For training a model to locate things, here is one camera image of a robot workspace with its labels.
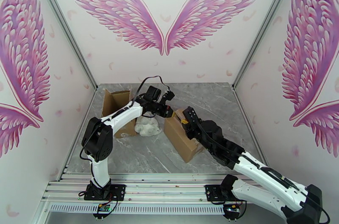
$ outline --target metal frame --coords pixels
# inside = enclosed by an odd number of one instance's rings
[[[51,8],[60,22],[69,43],[76,56],[78,57],[83,69],[88,75],[91,84],[97,89],[97,83],[86,64],[80,48],[68,26],[65,17],[56,0],[48,0]],[[251,122],[241,104],[236,93],[236,88],[248,68],[250,61],[256,52],[260,41],[266,33],[267,27],[272,22],[273,16],[279,7],[281,0],[274,0],[263,21],[259,32],[253,41],[251,49],[235,79],[233,93],[236,101],[242,111],[245,122],[249,128],[255,146],[263,160],[267,160],[262,152],[258,139],[254,133]],[[79,128],[79,131],[73,141],[72,148],[69,151],[64,167],[67,168],[70,156],[74,152],[76,141],[79,138],[81,128],[85,124],[87,114],[92,106],[93,99],[89,105],[87,113]],[[113,214],[223,214],[219,205],[212,205],[207,202],[205,196],[205,184],[220,184],[225,175],[221,174],[110,174],[112,182],[116,184],[126,184],[125,200],[120,202]],[[251,185],[257,185],[252,180],[243,175],[237,175]],[[90,173],[87,174],[68,174],[63,171],[58,177],[58,181],[49,182],[43,198],[38,206],[33,223],[43,224],[48,220],[50,211],[68,212],[68,213],[93,213],[99,202],[84,201],[79,198],[78,193],[86,189]]]

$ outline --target pink feather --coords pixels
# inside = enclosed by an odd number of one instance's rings
[[[12,150],[14,144],[18,147],[19,135],[28,126],[39,127],[39,124],[24,111],[0,103],[0,157]]]
[[[187,0],[166,35],[166,54],[204,41],[255,0]]]
[[[37,0],[3,0],[0,8],[1,68],[20,106],[43,121],[39,105],[48,99],[47,45]]]
[[[290,120],[316,101],[338,55],[335,0],[292,0],[285,41],[284,97],[294,103]]]
[[[308,110],[293,125],[305,124],[312,128],[317,146],[322,145],[335,157],[339,154],[339,100],[320,104]]]
[[[76,0],[77,4],[124,41],[164,53],[163,35],[142,0]]]

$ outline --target brown cardboard box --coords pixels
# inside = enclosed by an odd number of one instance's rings
[[[131,91],[119,91],[110,93],[105,90],[105,97],[103,99],[103,111],[101,116],[108,116],[122,107],[126,106],[131,100],[132,94]],[[114,135],[115,138],[122,138],[128,136],[136,136],[137,133],[134,131],[135,119],[128,122],[125,126],[120,128]]]
[[[172,118],[165,119],[164,133],[173,144],[182,159],[188,163],[194,155],[203,150],[203,146],[193,138],[190,140],[181,125],[183,109],[178,109]]]

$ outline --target feather painting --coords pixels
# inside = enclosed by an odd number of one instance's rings
[[[43,121],[40,104],[48,99],[47,45],[38,0],[3,0],[0,9],[1,69],[22,110],[0,105],[0,157],[18,146],[28,126]]]
[[[338,156],[338,104],[311,108],[339,53],[337,0],[292,0],[285,41],[284,97],[294,105],[294,126],[312,128],[316,144]]]
[[[175,47],[187,50],[206,40],[255,0],[187,0],[165,39],[143,0],[75,1],[132,46],[169,55]]]

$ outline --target pink angel wings mural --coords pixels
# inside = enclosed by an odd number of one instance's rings
[[[76,0],[77,4],[124,41],[168,55],[174,47],[189,49],[229,23],[255,0],[187,0],[166,41],[142,0]]]
[[[1,69],[22,110],[0,104],[0,157],[27,126],[43,121],[39,105],[48,99],[47,45],[37,0],[3,0],[0,11]]]
[[[338,104],[311,108],[338,56],[339,10],[337,0],[292,0],[285,41],[284,97],[294,104],[294,126],[312,128],[316,144],[338,156]]]

